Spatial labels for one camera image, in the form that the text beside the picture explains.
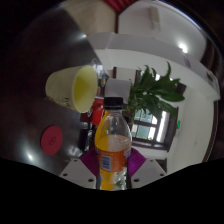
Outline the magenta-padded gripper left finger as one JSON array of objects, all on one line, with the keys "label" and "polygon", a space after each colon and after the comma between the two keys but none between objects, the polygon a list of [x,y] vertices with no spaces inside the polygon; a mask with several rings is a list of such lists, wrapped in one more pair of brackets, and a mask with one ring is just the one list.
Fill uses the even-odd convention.
[{"label": "magenta-padded gripper left finger", "polygon": [[80,158],[72,159],[60,177],[78,186],[97,189],[99,187],[99,164],[95,150],[90,150]]}]

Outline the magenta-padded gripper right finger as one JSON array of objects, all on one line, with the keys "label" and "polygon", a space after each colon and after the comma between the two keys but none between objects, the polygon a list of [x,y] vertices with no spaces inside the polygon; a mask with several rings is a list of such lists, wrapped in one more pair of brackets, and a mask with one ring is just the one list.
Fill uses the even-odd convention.
[{"label": "magenta-padded gripper right finger", "polygon": [[141,188],[166,176],[155,159],[147,159],[136,149],[131,149],[128,160],[128,181],[131,189]]}]

